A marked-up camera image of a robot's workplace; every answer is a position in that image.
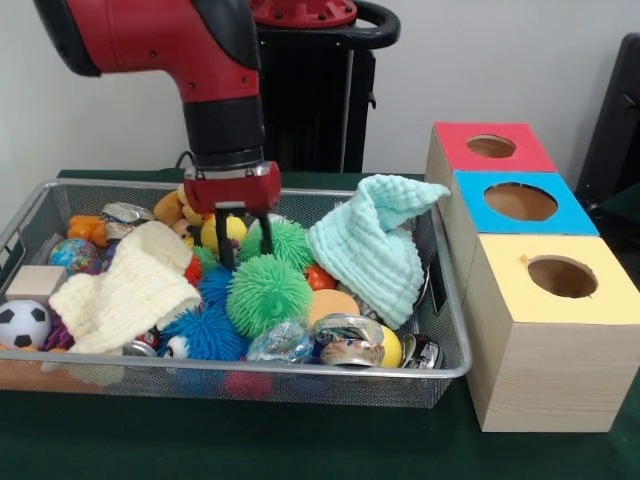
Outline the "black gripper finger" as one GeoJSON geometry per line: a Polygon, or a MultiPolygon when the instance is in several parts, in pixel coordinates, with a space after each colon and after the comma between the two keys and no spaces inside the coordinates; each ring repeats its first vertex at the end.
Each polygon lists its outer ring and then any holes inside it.
{"type": "Polygon", "coordinates": [[[268,212],[261,212],[257,215],[257,220],[260,225],[262,238],[260,243],[261,254],[269,255],[273,253],[272,243],[272,228],[271,220],[268,212]]]}
{"type": "Polygon", "coordinates": [[[227,219],[233,215],[233,210],[217,209],[215,212],[216,238],[218,241],[218,253],[221,264],[229,271],[235,267],[235,254],[232,241],[228,237],[227,219]]]}

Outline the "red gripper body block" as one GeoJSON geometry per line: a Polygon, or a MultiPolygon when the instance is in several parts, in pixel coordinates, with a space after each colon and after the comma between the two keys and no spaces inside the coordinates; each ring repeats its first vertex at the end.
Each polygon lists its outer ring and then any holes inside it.
{"type": "Polygon", "coordinates": [[[184,191],[190,207],[199,214],[214,210],[270,212],[279,202],[282,178],[273,161],[234,170],[190,167],[184,175],[184,191]]]}

